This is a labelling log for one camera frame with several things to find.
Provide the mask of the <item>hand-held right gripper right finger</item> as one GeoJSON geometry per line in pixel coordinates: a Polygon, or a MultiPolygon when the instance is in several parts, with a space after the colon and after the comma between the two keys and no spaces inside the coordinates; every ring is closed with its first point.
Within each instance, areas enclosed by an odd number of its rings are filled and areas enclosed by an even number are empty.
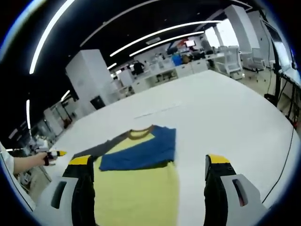
{"type": "Polygon", "coordinates": [[[254,226],[268,212],[259,190],[230,161],[206,155],[205,226],[254,226]]]}

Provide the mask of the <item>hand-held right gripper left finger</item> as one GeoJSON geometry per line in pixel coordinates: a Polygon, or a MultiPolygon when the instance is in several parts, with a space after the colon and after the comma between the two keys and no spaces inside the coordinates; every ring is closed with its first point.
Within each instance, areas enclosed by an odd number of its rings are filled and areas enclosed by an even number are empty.
{"type": "Polygon", "coordinates": [[[73,158],[61,177],[44,189],[35,208],[42,226],[94,226],[93,157],[73,158]]]}

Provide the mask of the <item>person's left hand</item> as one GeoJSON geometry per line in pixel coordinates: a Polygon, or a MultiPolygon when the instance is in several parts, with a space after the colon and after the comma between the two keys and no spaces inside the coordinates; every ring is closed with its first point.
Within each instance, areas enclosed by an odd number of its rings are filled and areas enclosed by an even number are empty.
{"type": "Polygon", "coordinates": [[[49,166],[55,157],[51,153],[40,152],[34,156],[35,166],[49,166]]]}

